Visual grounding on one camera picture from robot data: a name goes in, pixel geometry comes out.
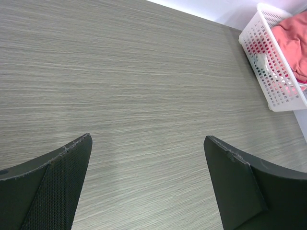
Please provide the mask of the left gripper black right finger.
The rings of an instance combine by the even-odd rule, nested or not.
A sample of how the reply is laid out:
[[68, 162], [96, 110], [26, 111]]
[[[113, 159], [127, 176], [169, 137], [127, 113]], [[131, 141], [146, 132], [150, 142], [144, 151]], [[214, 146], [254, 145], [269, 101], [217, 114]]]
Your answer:
[[305, 230], [307, 174], [206, 136], [204, 152], [223, 229]]

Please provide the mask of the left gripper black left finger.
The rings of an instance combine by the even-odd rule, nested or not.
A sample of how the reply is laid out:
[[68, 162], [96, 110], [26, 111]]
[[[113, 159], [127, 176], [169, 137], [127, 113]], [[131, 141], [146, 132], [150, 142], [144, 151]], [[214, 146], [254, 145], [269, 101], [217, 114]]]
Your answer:
[[0, 172], [2, 230], [70, 230], [93, 140], [89, 133]]

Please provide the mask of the salmon pink t-shirt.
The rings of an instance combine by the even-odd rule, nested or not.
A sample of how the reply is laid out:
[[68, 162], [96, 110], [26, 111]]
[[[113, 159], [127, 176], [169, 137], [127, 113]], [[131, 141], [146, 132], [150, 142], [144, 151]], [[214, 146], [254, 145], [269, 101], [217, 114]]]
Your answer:
[[271, 28], [295, 78], [307, 82], [307, 12], [281, 21]]

